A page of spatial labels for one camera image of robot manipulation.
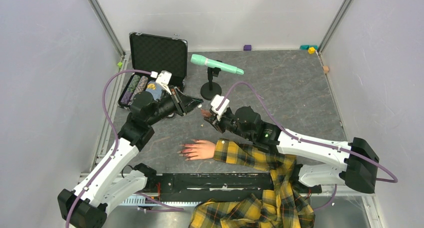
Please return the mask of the pink nail polish bottle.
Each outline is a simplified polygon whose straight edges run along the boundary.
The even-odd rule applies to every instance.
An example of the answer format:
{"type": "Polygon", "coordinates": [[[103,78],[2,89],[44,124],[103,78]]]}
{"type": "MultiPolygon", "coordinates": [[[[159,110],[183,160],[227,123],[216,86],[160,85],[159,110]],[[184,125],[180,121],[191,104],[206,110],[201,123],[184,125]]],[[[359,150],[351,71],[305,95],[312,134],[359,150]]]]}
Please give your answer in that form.
{"type": "Polygon", "coordinates": [[[201,109],[200,112],[204,118],[210,118],[212,116],[212,113],[209,110],[201,109]]]}

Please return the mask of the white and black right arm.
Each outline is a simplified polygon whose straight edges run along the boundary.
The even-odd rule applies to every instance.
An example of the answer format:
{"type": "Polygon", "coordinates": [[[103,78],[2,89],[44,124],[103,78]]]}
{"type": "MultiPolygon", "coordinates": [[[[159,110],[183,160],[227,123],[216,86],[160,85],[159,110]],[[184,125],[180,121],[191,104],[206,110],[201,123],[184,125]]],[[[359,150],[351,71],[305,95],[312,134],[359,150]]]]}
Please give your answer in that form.
{"type": "Polygon", "coordinates": [[[345,185],[350,189],[373,194],[380,159],[365,139],[332,141],[305,136],[263,121],[249,106],[232,113],[227,108],[222,115],[213,110],[201,110],[206,122],[218,132],[230,132],[250,141],[261,152],[304,157],[318,161],[315,165],[299,164],[289,177],[289,187],[302,192],[307,187],[345,185]]]}

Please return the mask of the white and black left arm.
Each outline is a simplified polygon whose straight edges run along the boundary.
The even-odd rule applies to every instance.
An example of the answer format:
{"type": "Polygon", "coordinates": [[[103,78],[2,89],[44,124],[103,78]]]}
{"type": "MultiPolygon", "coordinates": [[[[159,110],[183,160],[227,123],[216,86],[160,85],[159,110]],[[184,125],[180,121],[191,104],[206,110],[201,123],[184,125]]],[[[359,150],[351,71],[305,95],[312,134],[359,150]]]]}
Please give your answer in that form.
{"type": "Polygon", "coordinates": [[[67,228],[101,228],[108,215],[138,191],[153,191],[157,178],[138,169],[117,183],[124,167],[146,146],[154,135],[153,125],[176,113],[183,117],[203,103],[174,87],[160,100],[148,91],[135,95],[127,121],[116,133],[114,146],[91,173],[72,190],[63,189],[57,199],[67,228]]]}

